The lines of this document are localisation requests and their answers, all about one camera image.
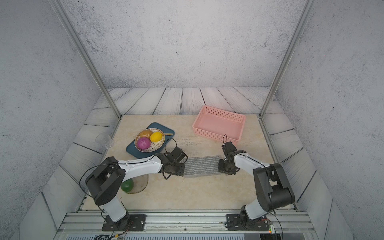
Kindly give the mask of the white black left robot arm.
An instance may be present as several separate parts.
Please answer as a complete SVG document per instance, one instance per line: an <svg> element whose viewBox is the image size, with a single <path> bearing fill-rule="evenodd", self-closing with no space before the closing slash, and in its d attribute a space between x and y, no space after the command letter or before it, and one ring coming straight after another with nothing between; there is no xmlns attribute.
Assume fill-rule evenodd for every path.
<svg viewBox="0 0 384 240"><path fill-rule="evenodd" d="M187 160L188 156L179 147L132 161L108 157L89 169L93 172L85 179L85 184L95 204L107 213L107 219L117 223L129 215L117 197L124 181L149 174L162 174L166 180L171 176L183 176Z"/></svg>

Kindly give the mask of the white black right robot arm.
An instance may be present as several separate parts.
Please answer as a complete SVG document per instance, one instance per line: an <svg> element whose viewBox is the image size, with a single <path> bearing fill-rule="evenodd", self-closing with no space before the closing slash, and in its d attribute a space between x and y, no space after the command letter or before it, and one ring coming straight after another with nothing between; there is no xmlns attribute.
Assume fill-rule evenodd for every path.
<svg viewBox="0 0 384 240"><path fill-rule="evenodd" d="M251 157L244 150L237 150L232 142L223 136L224 158L219 160L218 171L236 175L239 170L250 174L255 183L256 200L241 208L240 223L252 229L267 220L267 214L277 208L291 205L296 197L281 164L267 164Z"/></svg>

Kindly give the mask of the grey striped square dishcloth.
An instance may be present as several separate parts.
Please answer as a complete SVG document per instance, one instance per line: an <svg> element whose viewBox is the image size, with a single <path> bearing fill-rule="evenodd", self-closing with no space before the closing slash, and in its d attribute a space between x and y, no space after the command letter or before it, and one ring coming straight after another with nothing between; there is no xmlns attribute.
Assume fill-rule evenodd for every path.
<svg viewBox="0 0 384 240"><path fill-rule="evenodd" d="M185 163L184 178L206 177L220 174L220 156L190 158Z"/></svg>

